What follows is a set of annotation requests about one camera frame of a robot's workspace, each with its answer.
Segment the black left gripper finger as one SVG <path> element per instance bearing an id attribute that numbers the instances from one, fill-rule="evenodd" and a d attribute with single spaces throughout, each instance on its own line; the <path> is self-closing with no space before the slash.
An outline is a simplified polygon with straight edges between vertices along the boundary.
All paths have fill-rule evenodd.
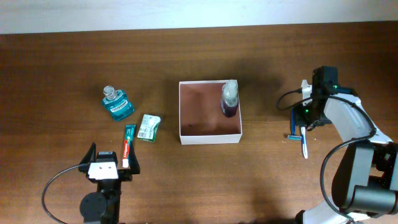
<path id="1" fill-rule="evenodd" d="M 85 156 L 81 160 L 80 164 L 88 164 L 88 163 L 94 162 L 95 157 L 96 157 L 96 144 L 93 142 L 91 144 L 88 152 L 85 154 Z"/>
<path id="2" fill-rule="evenodd" d="M 132 144 L 129 146 L 129 168 L 131 174 L 141 173 L 141 168 L 134 151 L 134 146 Z"/>

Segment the blue white toothbrush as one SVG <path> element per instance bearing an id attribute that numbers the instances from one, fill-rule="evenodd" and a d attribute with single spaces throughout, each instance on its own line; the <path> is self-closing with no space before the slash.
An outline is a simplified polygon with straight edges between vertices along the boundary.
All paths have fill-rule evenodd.
<path id="1" fill-rule="evenodd" d="M 300 127 L 300 133 L 302 137 L 302 155 L 305 159 L 308 159 L 308 146 L 305 126 Z"/>

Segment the purple liquid bottle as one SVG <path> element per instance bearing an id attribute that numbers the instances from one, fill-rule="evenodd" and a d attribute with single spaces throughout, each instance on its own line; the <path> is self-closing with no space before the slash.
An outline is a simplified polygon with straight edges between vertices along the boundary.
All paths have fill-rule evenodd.
<path id="1" fill-rule="evenodd" d="M 222 86 L 221 111 L 227 118 L 236 115 L 239 104 L 237 80 L 229 80 Z"/>

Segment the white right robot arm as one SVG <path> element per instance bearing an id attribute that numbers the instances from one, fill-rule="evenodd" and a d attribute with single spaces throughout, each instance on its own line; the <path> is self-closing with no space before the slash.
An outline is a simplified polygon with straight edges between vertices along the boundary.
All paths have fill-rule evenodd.
<path id="1" fill-rule="evenodd" d="M 303 80 L 299 93 L 294 111 L 301 132 L 331 123 L 343 142 L 322 162 L 324 201 L 300 211 L 295 222 L 361 223 L 397 214 L 397 144 L 374 124 L 356 92 L 334 80 Z"/>

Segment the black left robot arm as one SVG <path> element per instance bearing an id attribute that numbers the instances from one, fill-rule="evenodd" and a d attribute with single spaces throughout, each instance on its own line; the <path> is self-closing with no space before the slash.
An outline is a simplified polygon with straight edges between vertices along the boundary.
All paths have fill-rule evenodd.
<path id="1" fill-rule="evenodd" d="M 80 202 L 80 213 L 84 223 L 119 223 L 121 186 L 132 181 L 133 175 L 141 173 L 133 148 L 127 149 L 127 168 L 118 168 L 114 151 L 96 152 L 93 143 L 80 162 L 78 170 L 97 185 L 96 191 L 87 194 Z"/>

